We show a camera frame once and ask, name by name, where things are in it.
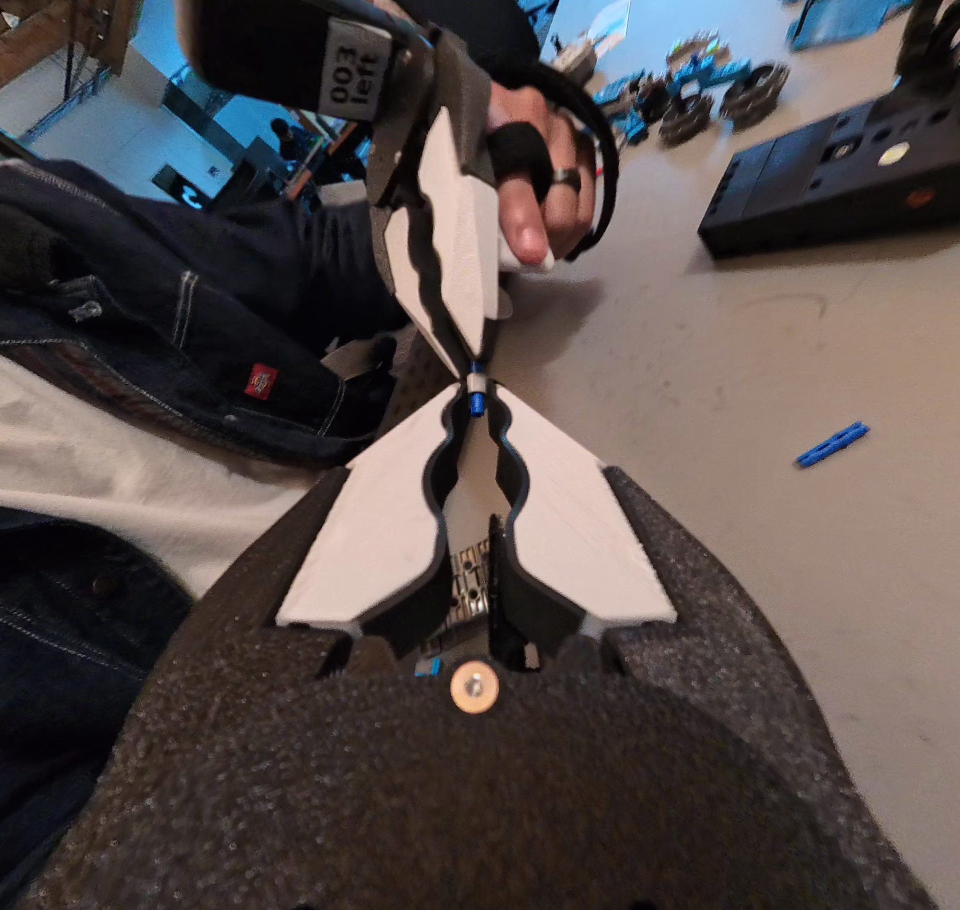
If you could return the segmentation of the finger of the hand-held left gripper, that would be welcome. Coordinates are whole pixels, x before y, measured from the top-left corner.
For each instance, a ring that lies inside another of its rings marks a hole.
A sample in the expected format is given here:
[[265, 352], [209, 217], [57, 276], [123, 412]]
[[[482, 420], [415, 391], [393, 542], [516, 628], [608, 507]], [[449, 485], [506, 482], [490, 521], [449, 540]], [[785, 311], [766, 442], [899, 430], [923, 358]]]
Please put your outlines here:
[[462, 171], [445, 107], [427, 132], [417, 178], [432, 213], [441, 306], [467, 357], [482, 359], [498, 310], [498, 193]]
[[393, 292], [455, 379], [466, 376], [466, 352], [441, 297], [441, 268], [426, 211], [394, 211], [384, 231]]

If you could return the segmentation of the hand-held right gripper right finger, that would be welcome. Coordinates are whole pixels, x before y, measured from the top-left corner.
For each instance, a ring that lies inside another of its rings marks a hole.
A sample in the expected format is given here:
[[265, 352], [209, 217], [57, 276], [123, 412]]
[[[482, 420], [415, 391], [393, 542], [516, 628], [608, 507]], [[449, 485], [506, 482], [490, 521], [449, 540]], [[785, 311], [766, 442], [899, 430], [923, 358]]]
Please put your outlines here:
[[677, 610], [602, 460], [509, 389], [492, 384], [487, 425], [503, 523], [501, 599], [527, 639], [600, 639], [672, 625]]

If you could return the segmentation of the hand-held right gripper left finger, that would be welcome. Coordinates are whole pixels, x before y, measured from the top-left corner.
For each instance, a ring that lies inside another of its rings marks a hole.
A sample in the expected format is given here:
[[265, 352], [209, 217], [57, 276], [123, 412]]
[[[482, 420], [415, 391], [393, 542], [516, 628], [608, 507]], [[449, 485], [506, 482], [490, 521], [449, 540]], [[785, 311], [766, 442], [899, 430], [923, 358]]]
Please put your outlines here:
[[346, 477], [276, 614], [280, 627], [363, 632], [415, 591], [443, 555], [427, 469], [451, 441], [451, 385], [378, 439]]

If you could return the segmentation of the grey toy track belt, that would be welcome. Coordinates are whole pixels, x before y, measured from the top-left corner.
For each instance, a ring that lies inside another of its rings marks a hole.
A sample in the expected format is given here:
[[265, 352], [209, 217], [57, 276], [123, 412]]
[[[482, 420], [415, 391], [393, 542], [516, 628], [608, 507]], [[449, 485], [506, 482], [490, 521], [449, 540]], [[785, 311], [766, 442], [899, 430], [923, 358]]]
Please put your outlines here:
[[489, 539], [450, 556], [451, 599], [445, 628], [466, 625], [489, 612]]

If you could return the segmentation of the black toy sprocket wheel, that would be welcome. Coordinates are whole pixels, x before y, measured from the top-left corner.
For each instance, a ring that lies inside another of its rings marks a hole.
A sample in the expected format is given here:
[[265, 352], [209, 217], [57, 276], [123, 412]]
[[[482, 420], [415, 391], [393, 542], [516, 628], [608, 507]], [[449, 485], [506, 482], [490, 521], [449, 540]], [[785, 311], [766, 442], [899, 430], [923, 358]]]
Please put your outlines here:
[[776, 109], [789, 77], [785, 63], [767, 63], [754, 67], [750, 74], [735, 82], [722, 99], [719, 116], [740, 133], [766, 120]]
[[659, 122], [659, 140], [665, 148], [677, 148], [703, 133], [712, 121], [714, 99], [696, 93], [672, 100]]

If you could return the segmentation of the short blue toy beam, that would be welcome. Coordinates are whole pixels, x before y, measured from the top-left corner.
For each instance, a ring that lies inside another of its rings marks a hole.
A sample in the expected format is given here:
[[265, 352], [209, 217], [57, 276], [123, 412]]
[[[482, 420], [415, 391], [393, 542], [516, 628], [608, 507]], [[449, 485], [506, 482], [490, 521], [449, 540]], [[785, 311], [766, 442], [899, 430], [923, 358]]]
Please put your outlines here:
[[750, 60], [717, 64], [712, 57], [690, 59], [676, 73], [666, 71], [656, 76], [642, 71], [623, 76], [607, 84], [593, 96], [593, 101], [611, 124], [618, 124], [631, 145], [645, 139], [661, 119], [672, 100], [696, 93], [710, 93], [718, 87], [729, 87], [750, 74]]

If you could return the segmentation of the black motor battery block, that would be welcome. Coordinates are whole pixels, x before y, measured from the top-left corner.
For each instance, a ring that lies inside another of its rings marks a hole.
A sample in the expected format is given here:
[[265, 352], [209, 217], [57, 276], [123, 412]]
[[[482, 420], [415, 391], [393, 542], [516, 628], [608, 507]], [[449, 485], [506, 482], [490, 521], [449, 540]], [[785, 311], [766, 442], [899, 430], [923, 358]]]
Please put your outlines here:
[[714, 261], [958, 227], [958, 2], [916, 0], [889, 93], [729, 162], [698, 235]]

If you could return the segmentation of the person's left hand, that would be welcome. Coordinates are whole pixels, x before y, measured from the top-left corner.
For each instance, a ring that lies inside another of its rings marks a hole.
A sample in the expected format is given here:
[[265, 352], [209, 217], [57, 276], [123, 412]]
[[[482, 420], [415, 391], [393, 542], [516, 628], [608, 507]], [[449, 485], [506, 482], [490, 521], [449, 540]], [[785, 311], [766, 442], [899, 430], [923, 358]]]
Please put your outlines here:
[[525, 176], [510, 176], [498, 188], [500, 228], [512, 254], [523, 264], [540, 264], [548, 252], [558, 260], [565, 259], [594, 223], [594, 143], [569, 113], [553, 109], [539, 91], [529, 87], [511, 90], [494, 83], [487, 130], [494, 132], [511, 123], [531, 124], [544, 140], [554, 170], [576, 170], [581, 188], [576, 191], [570, 184], [556, 184], [544, 202], [538, 203]]

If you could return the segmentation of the black dimpled pad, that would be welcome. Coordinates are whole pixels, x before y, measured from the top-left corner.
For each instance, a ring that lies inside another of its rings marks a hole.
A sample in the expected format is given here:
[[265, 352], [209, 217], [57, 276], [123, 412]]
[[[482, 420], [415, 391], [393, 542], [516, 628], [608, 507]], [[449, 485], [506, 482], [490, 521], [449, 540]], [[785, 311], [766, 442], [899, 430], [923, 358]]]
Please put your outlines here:
[[391, 375], [396, 380], [381, 424], [382, 435], [454, 381], [447, 365], [412, 326], [398, 334]]

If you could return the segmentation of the grey remote controller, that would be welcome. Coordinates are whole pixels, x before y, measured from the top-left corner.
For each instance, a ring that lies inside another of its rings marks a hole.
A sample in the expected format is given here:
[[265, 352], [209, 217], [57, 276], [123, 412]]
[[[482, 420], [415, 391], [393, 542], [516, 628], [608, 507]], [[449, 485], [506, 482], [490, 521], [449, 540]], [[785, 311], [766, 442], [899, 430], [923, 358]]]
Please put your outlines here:
[[584, 88], [593, 78], [596, 64], [594, 40], [581, 38], [558, 51], [551, 66], [573, 85]]

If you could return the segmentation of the person's denim jacket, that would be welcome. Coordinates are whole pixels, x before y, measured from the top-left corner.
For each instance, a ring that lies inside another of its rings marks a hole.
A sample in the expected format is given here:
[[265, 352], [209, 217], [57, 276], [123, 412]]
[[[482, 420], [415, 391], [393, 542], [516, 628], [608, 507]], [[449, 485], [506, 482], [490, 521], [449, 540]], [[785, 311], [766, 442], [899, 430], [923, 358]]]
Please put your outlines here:
[[[298, 321], [279, 270], [322, 213], [130, 196], [71, 161], [2, 162], [2, 359], [115, 415], [319, 472], [375, 435], [403, 321]], [[85, 807], [198, 599], [89, 524], [2, 507], [2, 908]]]

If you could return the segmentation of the dark blue toy beam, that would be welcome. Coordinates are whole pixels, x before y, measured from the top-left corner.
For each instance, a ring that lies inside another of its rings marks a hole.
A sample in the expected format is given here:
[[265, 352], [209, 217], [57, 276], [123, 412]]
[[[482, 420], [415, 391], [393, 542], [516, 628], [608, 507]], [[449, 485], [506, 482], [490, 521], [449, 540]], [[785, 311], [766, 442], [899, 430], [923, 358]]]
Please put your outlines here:
[[829, 436], [826, 440], [804, 451], [795, 460], [799, 468], [810, 468], [823, 460], [841, 452], [870, 433], [870, 427], [862, 421], [856, 421], [843, 430]]

